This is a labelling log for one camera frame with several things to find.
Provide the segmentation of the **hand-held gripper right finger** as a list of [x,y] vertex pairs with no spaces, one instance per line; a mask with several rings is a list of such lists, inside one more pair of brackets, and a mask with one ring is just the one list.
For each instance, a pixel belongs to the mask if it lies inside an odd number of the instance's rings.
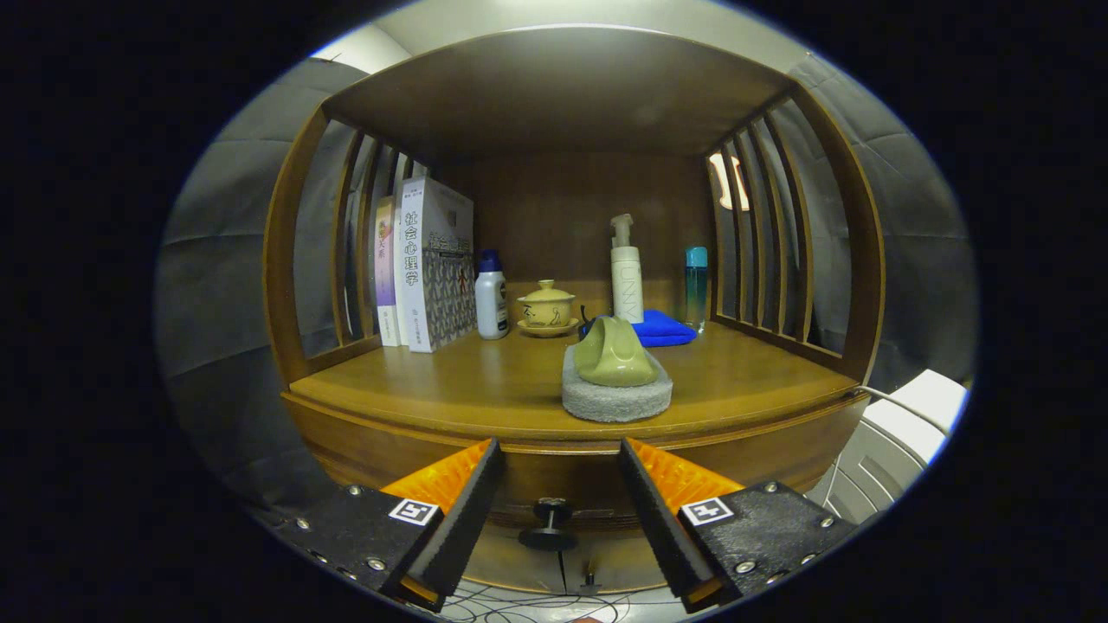
[[858,529],[779,481],[741,486],[640,440],[620,440],[618,466],[661,576],[688,613],[762,593]]

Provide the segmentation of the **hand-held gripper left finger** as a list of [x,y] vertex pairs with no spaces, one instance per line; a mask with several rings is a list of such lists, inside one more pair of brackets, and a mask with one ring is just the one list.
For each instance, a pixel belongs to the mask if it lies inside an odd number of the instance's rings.
[[358,588],[440,612],[486,524],[504,453],[488,438],[383,489],[343,486],[274,534]]

